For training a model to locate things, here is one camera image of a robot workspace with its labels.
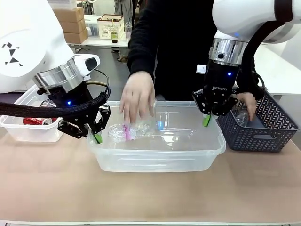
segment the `person's hand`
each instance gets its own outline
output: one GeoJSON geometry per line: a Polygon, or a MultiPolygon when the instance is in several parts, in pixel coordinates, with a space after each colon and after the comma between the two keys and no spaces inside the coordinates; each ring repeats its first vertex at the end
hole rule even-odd
{"type": "Polygon", "coordinates": [[[256,100],[252,93],[239,93],[237,99],[243,101],[248,109],[250,120],[252,121],[256,113],[256,100]]]}
{"type": "Polygon", "coordinates": [[[149,110],[153,116],[155,89],[152,77],[147,72],[136,72],[127,80],[121,96],[119,112],[124,112],[125,123],[135,123],[139,111],[140,118],[149,110]]]}

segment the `dark gray basket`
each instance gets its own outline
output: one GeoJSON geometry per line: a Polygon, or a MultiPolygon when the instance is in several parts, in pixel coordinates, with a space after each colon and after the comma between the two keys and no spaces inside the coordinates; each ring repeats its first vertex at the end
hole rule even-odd
{"type": "Polygon", "coordinates": [[[299,130],[268,92],[257,102],[256,117],[247,127],[237,124],[232,111],[218,122],[228,146],[237,151],[280,152],[299,130]]]}

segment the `white basket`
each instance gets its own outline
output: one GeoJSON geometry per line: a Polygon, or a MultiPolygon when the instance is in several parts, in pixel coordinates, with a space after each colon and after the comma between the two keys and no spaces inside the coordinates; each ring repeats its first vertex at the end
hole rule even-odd
{"type": "Polygon", "coordinates": [[[99,16],[94,15],[84,15],[85,17],[85,23],[86,27],[89,27],[91,29],[92,37],[99,37],[98,32],[98,25],[97,25],[97,19],[99,19],[99,16]]]}
{"type": "Polygon", "coordinates": [[[114,24],[118,28],[118,40],[124,35],[124,19],[123,16],[104,14],[101,18],[97,20],[99,38],[101,39],[111,39],[110,27],[114,24]],[[118,19],[119,21],[112,22],[110,20],[118,19]]]}
{"type": "Polygon", "coordinates": [[[108,136],[111,125],[123,122],[119,101],[110,101],[111,116],[97,144],[89,133],[88,144],[102,170],[111,172],[189,172],[207,170],[226,150],[216,120],[202,125],[203,114],[194,102],[158,101],[156,120],[163,130],[151,137],[115,143],[108,136]]]}
{"type": "MultiPolygon", "coordinates": [[[[38,89],[36,85],[32,86],[15,104],[39,106],[48,97],[38,95],[38,89]]],[[[60,118],[50,125],[23,125],[23,118],[3,115],[0,117],[0,126],[4,127],[16,141],[50,143],[58,141],[63,135],[57,130],[59,121],[60,118]]]]}
{"type": "Polygon", "coordinates": [[[47,0],[52,9],[74,10],[77,7],[76,0],[47,0]]]}

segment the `cardboard box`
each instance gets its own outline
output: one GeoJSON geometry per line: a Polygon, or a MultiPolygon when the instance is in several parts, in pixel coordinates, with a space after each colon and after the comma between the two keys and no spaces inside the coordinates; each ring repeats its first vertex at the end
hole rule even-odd
{"type": "Polygon", "coordinates": [[[88,38],[87,30],[83,30],[80,34],[64,33],[65,40],[69,44],[81,44],[88,38]]]}
{"type": "Polygon", "coordinates": [[[84,9],[82,7],[77,7],[75,10],[54,9],[53,11],[59,22],[77,23],[84,19],[84,9]]]}
{"type": "Polygon", "coordinates": [[[79,34],[86,28],[85,20],[78,21],[77,23],[60,22],[64,33],[79,34]]]}

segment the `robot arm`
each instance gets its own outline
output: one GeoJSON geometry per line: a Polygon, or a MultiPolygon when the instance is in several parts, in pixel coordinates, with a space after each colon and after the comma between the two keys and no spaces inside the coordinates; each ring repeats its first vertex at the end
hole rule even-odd
{"type": "Polygon", "coordinates": [[[11,92],[33,79],[39,95],[48,95],[57,108],[20,107],[1,103],[0,114],[18,117],[63,117],[59,130],[76,138],[87,136],[88,125],[97,134],[105,128],[110,109],[99,107],[107,94],[93,99],[84,82],[100,64],[96,55],[76,54],[47,0],[16,0],[14,10],[0,7],[0,93],[11,92]]]}
{"type": "Polygon", "coordinates": [[[286,41],[299,31],[293,25],[301,23],[301,2],[215,0],[213,19],[218,32],[209,52],[204,87],[193,97],[201,112],[219,116],[238,101],[232,96],[238,73],[240,91],[263,97],[252,72],[254,54],[262,42],[286,41]]]}

